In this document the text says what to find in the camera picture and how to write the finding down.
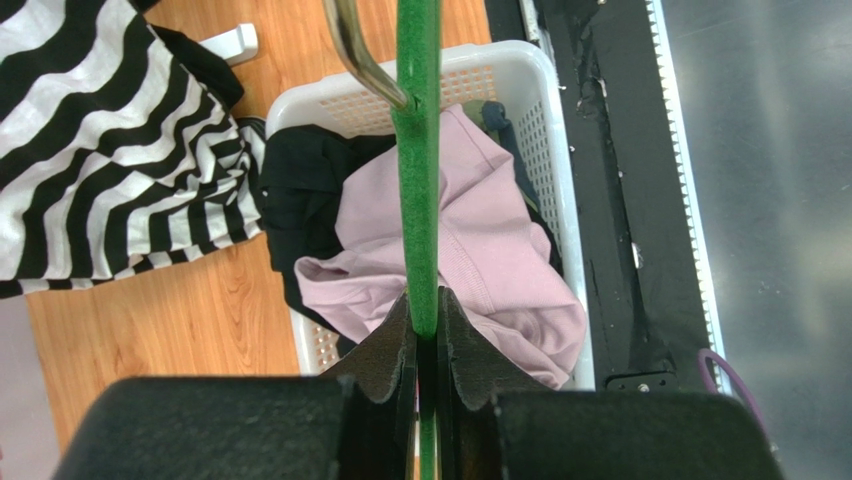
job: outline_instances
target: striped fabric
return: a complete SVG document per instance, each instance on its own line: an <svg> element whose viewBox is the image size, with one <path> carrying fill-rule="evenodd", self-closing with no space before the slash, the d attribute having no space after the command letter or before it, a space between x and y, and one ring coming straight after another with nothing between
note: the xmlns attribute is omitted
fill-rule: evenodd
<svg viewBox="0 0 852 480"><path fill-rule="evenodd" d="M2 0L0 22L0 298L260 232L262 124L238 124L127 0Z"/></svg>

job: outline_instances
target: white plastic object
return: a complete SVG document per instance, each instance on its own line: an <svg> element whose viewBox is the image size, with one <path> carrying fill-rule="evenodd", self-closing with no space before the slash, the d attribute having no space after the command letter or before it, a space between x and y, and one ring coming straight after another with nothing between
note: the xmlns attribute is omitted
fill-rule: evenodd
<svg viewBox="0 0 852 480"><path fill-rule="evenodd" d="M542 217L562 253L565 282L588 311L568 140L553 64L535 46L516 40L445 49L442 59L442 106L481 98L506 107L527 174L541 200ZM382 68L396 78L396 62L384 63ZM348 73L284 92L269 111L266 134L309 124L345 137L393 133L388 104ZM337 360L336 336L293 310L290 315L302 374L322 373ZM574 375L564 388L594 390L594 378L587 329Z"/></svg>
<svg viewBox="0 0 852 480"><path fill-rule="evenodd" d="M257 55L257 30L253 23L241 23L237 28L208 38L201 46L236 65Z"/></svg>

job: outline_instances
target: metal hook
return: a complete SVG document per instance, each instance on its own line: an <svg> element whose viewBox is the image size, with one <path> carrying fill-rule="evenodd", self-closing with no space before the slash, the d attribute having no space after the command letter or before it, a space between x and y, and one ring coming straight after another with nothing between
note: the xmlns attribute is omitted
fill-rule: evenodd
<svg viewBox="0 0 852 480"><path fill-rule="evenodd" d="M355 0L323 0L323 4L334 48L349 72L392 107L404 110L408 105L408 95L382 70L367 50Z"/></svg>

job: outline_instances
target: pile of clothes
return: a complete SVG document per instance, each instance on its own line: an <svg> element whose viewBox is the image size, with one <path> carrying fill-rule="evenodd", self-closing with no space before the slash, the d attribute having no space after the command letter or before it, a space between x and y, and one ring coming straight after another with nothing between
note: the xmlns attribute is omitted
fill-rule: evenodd
<svg viewBox="0 0 852 480"><path fill-rule="evenodd" d="M294 310L339 332L341 354L406 286L393 136L280 130L259 179L273 268ZM586 316L500 103L441 114L438 276L471 324L552 388L570 378Z"/></svg>

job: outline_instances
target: white zipper teeth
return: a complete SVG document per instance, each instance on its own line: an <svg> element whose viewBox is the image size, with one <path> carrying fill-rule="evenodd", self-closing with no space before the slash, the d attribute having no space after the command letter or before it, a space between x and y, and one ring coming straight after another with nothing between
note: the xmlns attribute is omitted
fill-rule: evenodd
<svg viewBox="0 0 852 480"><path fill-rule="evenodd" d="M671 49L669 48L662 0L645 0L645 5L651 21L651 34L654 40L654 50L657 53L657 65L660 69L660 83L663 86L663 100L666 104L666 115L669 119L669 130L672 135L675 162L680 179L680 190L683 194L683 206L686 210L686 222L692 241L692 255L695 260L695 271L698 275L698 288L701 291L704 322L707 327L710 348L724 358L725 347L722 342L719 313L716 309L716 293L713 288L713 278L710 275L710 263L707 259L707 246L704 243L701 215L698 211L698 197L695 191L692 163L689 158L689 147L686 143L683 112L677 90ZM718 366L715 367L714 373L717 386L722 392L730 395L731 385L728 377L722 375Z"/></svg>

